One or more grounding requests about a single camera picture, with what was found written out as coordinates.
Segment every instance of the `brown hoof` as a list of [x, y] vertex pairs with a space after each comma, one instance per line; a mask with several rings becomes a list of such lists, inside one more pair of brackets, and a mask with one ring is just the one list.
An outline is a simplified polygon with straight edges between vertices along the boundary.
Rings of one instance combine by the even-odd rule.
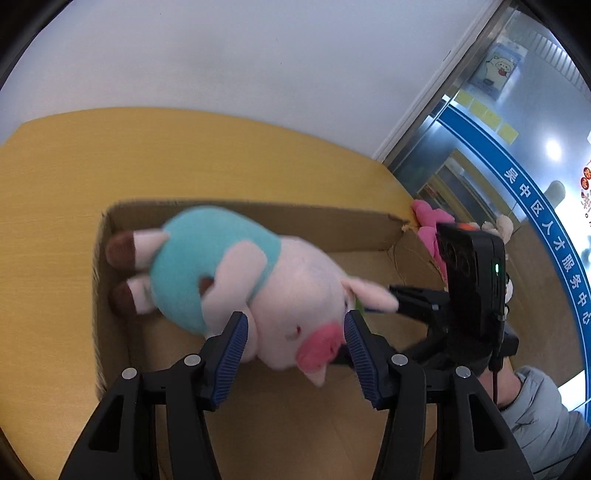
[[105, 249], [107, 262], [118, 270], [135, 269], [134, 233], [130, 231], [115, 234]]
[[127, 282], [121, 282], [109, 292], [109, 305], [114, 314], [120, 317], [137, 315], [134, 296]]

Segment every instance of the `yellow table surface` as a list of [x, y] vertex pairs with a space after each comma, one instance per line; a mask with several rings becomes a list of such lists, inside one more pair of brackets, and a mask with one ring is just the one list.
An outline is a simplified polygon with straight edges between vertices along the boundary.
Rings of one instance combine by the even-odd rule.
[[391, 212], [380, 163], [212, 113], [109, 108], [22, 125], [0, 148], [0, 426], [37, 480], [59, 476], [96, 407], [92, 252], [123, 199], [199, 197]]

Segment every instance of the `cardboard box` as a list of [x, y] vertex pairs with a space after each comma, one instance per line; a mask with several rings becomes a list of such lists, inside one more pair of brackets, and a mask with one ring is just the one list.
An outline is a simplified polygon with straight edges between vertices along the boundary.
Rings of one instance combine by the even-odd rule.
[[[197, 352], [203, 338], [160, 314], [124, 321], [110, 311], [107, 293], [122, 278], [105, 259], [117, 231], [156, 228], [179, 211], [209, 203], [126, 202], [103, 217], [95, 251], [94, 334], [98, 395], [126, 367], [168, 368]], [[215, 202], [280, 235], [300, 236], [322, 248], [351, 275], [381, 284], [442, 289], [429, 253], [405, 222], [386, 213], [296, 205]], [[367, 314], [370, 328], [403, 349], [426, 334], [425, 326], [397, 314]], [[163, 410], [158, 411], [158, 455], [163, 479], [172, 479]], [[242, 364], [228, 400], [207, 425], [224, 480], [371, 478], [387, 412], [372, 409], [347, 367], [330, 366], [316, 388], [298, 370], [275, 372], [255, 360]], [[436, 428], [428, 408], [426, 441]]]

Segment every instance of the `blue sign band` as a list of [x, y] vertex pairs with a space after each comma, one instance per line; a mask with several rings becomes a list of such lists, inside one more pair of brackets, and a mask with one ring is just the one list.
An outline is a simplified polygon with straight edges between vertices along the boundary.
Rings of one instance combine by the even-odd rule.
[[[578, 326], [587, 399], [590, 398], [589, 365], [591, 365], [591, 291], [583, 264], [554, 209], [531, 177], [515, 159], [474, 120], [448, 105], [438, 118], [457, 139], [470, 149], [503, 182], [519, 203], [553, 260], [556, 273], [573, 311]], [[585, 409], [591, 421], [591, 408]]]

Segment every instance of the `cartoon poster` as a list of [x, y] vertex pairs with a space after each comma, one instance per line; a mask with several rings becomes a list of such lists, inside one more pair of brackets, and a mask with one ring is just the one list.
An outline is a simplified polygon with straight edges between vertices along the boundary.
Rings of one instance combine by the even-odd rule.
[[470, 83], [495, 100], [525, 58], [527, 50], [502, 35], [486, 54]]

